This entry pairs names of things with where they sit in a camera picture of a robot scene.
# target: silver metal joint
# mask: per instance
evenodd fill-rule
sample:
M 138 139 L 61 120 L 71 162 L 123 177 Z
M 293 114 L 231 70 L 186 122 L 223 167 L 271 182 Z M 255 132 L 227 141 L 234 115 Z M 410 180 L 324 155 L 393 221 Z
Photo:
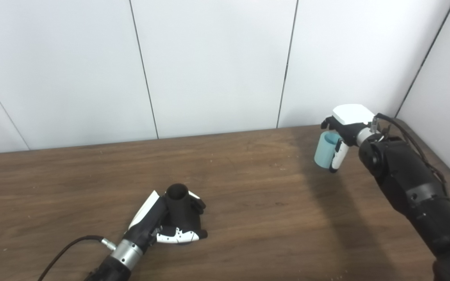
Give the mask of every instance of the silver metal joint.
M 374 135 L 375 133 L 371 132 L 370 128 L 363 128 L 358 134 L 357 134 L 357 146 L 361 146 L 361 144 L 370 136 Z
M 143 251 L 135 243 L 126 239 L 123 239 L 116 250 L 111 253 L 111 257 L 119 260 L 130 270 L 133 270 L 141 256 L 143 256 Z
M 102 239 L 101 242 L 102 242 L 102 244 L 107 246 L 107 248 L 109 248 L 109 250 L 111 250 L 111 251 L 116 250 L 116 244 L 114 244 L 113 242 L 107 240 L 107 238 Z
M 373 121 L 371 122 L 370 131 L 372 134 L 375 134 L 377 130 L 378 130 L 378 118 L 375 116 L 373 117 Z

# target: wooden table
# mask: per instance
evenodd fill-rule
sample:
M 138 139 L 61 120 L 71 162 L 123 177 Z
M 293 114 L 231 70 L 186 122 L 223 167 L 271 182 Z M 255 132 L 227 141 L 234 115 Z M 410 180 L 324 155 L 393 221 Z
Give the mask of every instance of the wooden table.
M 433 256 L 357 149 L 337 174 L 314 163 L 320 133 L 302 126 L 2 153 L 0 280 L 36 280 L 83 235 L 118 242 L 152 190 L 185 183 L 207 204 L 209 237 L 151 247 L 131 280 L 431 281 Z M 450 170 L 426 153 L 450 188 Z M 77 244 L 45 280 L 82 281 L 108 254 L 97 242 Z

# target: panel seam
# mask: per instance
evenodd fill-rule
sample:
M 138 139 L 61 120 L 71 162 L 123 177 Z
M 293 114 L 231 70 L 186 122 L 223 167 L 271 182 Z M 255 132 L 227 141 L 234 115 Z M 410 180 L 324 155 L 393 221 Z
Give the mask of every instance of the panel seam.
M 284 81 L 282 82 L 282 91 L 280 93 L 279 113 L 277 114 L 277 124 L 275 125 L 275 128 L 279 128 L 280 111 L 282 109 L 282 99 L 284 98 L 284 88 L 286 87 L 286 78 L 288 76 L 287 74 L 289 67 L 289 57 L 291 56 L 291 45 L 293 44 L 293 35 L 295 34 L 296 14 L 298 13 L 298 2 L 299 0 L 296 0 L 295 16 L 293 17 L 293 28 L 291 28 L 291 38 L 289 39 L 289 49 L 287 50 L 288 59 L 286 61 L 286 70 L 284 71 Z
M 150 110 L 152 111 L 152 119 L 154 120 L 155 135 L 156 135 L 157 139 L 159 139 L 159 132 L 157 131 L 157 124 L 155 122 L 154 107 L 152 106 L 152 97 L 150 96 L 150 90 L 148 89 L 148 81 L 147 81 L 147 74 L 145 72 L 145 64 L 143 63 L 143 56 L 141 55 L 141 46 L 140 46 L 140 39 L 138 36 L 138 29 L 136 28 L 136 21 L 134 19 L 133 5 L 132 5 L 131 0 L 129 0 L 129 1 L 130 1 L 130 9 L 131 9 L 131 13 L 132 13 L 132 18 L 133 18 L 134 33 L 136 35 L 136 42 L 138 43 L 138 51 L 140 52 L 141 68 L 143 69 L 143 77 L 145 78 L 145 86 L 147 87 L 148 101 L 150 103 Z
M 426 62 L 426 60 L 427 60 L 427 58 L 428 58 L 428 55 L 430 54 L 430 51 L 432 50 L 432 48 L 433 48 L 433 46 L 434 46 L 434 44 L 435 44 L 435 42 L 436 42 L 436 40 L 437 40 L 437 37 L 439 37 L 439 34 L 441 33 L 441 30 L 442 30 L 442 28 L 443 28 L 443 26 L 444 26 L 445 21 L 446 21 L 447 18 L 449 17 L 449 14 L 450 14 L 450 7 L 449 7 L 449 10 L 447 11 L 447 13 L 445 14 L 445 17 L 444 17 L 444 19 L 442 20 L 441 26 L 439 27 L 439 30 L 437 30 L 437 33 L 435 34 L 435 37 L 434 37 L 434 39 L 433 39 L 433 41 L 432 41 L 432 44 L 430 44 L 430 47 L 428 48 L 427 54 L 426 54 L 425 57 L 423 58 L 423 61 L 421 62 L 421 65 L 420 65 L 420 67 L 418 68 L 418 71 L 416 72 L 416 75 L 414 75 L 414 78 L 412 79 L 411 85 L 409 85 L 409 88 L 407 89 L 407 92 L 405 93 L 405 96 L 404 96 L 404 98 L 402 99 L 402 102 L 400 103 L 400 106 L 398 107 L 397 112 L 395 113 L 395 118 L 397 118 L 398 113 L 399 113 L 400 110 L 402 109 L 402 106 L 404 105 L 405 100 L 407 99 L 407 96 L 408 96 L 409 93 L 411 92 L 411 89 L 413 88 L 413 85 L 414 85 L 414 83 L 416 82 L 416 79 L 418 78 L 418 75 L 420 74 L 421 69 L 423 68 L 423 65 L 425 64 L 425 62 Z
M 6 116 L 8 117 L 9 121 L 11 122 L 11 124 L 13 125 L 13 127 L 15 128 L 16 132 L 18 133 L 18 135 L 20 136 L 20 138 L 22 139 L 23 143 L 25 144 L 25 146 L 27 147 L 27 150 L 31 150 L 29 145 L 27 144 L 27 142 L 25 141 L 25 139 L 23 138 L 23 135 L 20 133 L 20 131 L 18 130 L 15 122 L 13 121 L 13 119 L 11 119 L 10 115 L 8 114 L 8 111 L 6 110 L 5 106 L 1 103 L 0 100 L 0 105 L 1 108 L 5 111 Z

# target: light blue cup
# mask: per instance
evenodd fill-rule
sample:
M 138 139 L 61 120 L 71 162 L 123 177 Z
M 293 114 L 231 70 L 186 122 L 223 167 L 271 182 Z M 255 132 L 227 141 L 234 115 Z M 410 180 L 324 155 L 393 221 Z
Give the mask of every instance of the light blue cup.
M 314 157 L 317 165 L 329 169 L 334 155 L 334 148 L 338 143 L 339 135 L 331 131 L 325 131 L 320 134 L 319 143 Z

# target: black cable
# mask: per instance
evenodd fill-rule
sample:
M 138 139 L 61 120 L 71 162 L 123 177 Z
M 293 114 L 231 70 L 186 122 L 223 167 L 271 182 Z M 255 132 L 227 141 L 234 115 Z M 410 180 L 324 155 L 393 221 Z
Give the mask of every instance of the black cable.
M 39 277 L 39 279 L 37 281 L 42 281 L 43 278 L 46 276 L 46 274 L 48 273 L 48 271 L 50 271 L 50 269 L 52 268 L 52 266 L 57 262 L 57 260 L 59 260 L 59 258 L 70 248 L 72 247 L 74 244 L 76 244 L 77 242 L 83 241 L 83 240 L 97 240 L 98 242 L 102 242 L 104 237 L 102 236 L 98 236 L 98 235 L 86 235 L 83 236 L 81 238 L 77 238 L 76 240 L 70 242 L 67 246 L 65 246 L 65 248 L 62 249 L 62 251 L 60 251 L 59 254 L 57 254 L 57 256 L 52 260 L 52 262 L 45 268 L 45 270 L 43 271 L 43 273 L 41 274 L 41 276 Z
M 442 174 L 442 172 L 437 169 L 436 167 L 434 167 L 432 164 L 430 164 L 430 162 L 428 162 L 428 159 L 425 155 L 425 153 L 423 152 L 423 150 L 420 148 L 419 144 L 416 142 L 415 139 L 413 139 L 413 137 L 409 134 L 408 131 L 406 131 L 394 118 L 388 117 L 385 114 L 381 114 L 378 113 L 376 114 L 376 117 L 379 119 L 383 119 L 385 121 L 388 121 L 390 124 L 395 125 L 400 132 L 402 133 L 402 135 L 404 136 L 405 142 L 407 142 L 407 144 L 409 144 L 409 142 L 414 146 L 414 148 L 416 149 L 416 151 L 418 151 L 418 154 L 420 155 L 421 160 L 423 160 L 423 162 L 425 163 L 425 165 L 432 171 L 432 173 L 434 175 L 437 176 L 437 178 L 439 178 L 439 180 L 442 183 L 443 186 L 443 190 L 445 192 L 445 194 L 448 194 L 447 188 L 446 188 L 446 181 L 445 181 L 445 177 Z M 386 132 L 386 134 L 388 135 L 390 132 L 390 128 L 391 126 L 388 127 L 388 130 Z
M 425 156 L 425 153 L 423 153 L 423 150 L 420 148 L 420 146 L 418 145 L 416 140 L 414 140 L 413 137 L 411 137 L 411 135 L 409 134 L 409 132 L 407 132 L 404 128 L 402 128 L 402 126 L 399 123 L 397 123 L 397 121 L 395 121 L 395 119 L 393 119 L 391 117 L 388 117 L 385 114 L 381 114 L 381 113 L 376 114 L 376 117 L 378 117 L 379 119 L 383 119 L 385 121 L 388 121 L 388 122 L 392 123 L 393 125 L 395 125 L 400 130 L 400 132 L 404 135 L 404 138 L 409 139 L 411 144 L 418 151 L 421 159 L 424 162 L 428 163 L 428 160 L 427 160 L 427 157 Z

